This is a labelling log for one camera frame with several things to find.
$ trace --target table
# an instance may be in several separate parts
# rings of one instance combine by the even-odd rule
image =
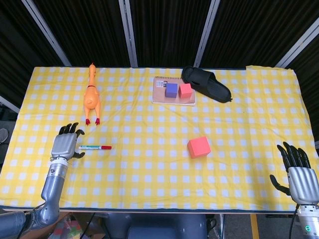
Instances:
[[[33,208],[62,125],[80,122],[80,144],[111,145],[71,159],[60,207],[72,210],[281,212],[295,203],[269,174],[288,184],[276,144],[318,158],[308,113],[292,70],[210,70],[232,92],[219,103],[196,93],[195,106],[152,104],[155,76],[181,69],[97,68],[101,124],[85,126],[88,68],[34,68],[0,175],[3,208]],[[207,136],[212,152],[191,159],[189,139]]]

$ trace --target black backdrop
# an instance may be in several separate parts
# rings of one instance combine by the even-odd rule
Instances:
[[[129,1],[138,66],[193,65],[210,0]],[[72,66],[130,66],[118,0],[34,2]],[[200,66],[275,66],[318,17],[319,1],[221,0]],[[0,26],[0,95],[20,107],[33,68],[63,64],[21,1],[0,1]],[[319,140],[318,37],[288,67]]]

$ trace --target foam block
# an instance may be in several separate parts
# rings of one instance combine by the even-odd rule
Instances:
[[[208,140],[205,136],[191,139],[187,144],[187,148],[191,158],[202,157],[210,153]]]
[[[191,90],[190,83],[179,85],[178,94],[180,98],[190,98],[191,93],[192,93],[192,90]]]
[[[167,83],[165,96],[169,98],[176,98],[177,96],[178,85],[175,83]]]

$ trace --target metal robot forearm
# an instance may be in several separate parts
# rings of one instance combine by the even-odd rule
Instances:
[[[30,225],[30,230],[46,227],[58,220],[59,201],[67,168],[68,163],[64,158],[59,157],[52,161],[41,193],[45,204],[34,212],[34,221]]]

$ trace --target notebook spiral binding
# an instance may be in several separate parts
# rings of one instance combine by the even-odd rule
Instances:
[[[158,78],[158,79],[171,79],[171,80],[178,80],[180,79],[180,77],[168,77],[168,76],[155,76],[155,78]]]

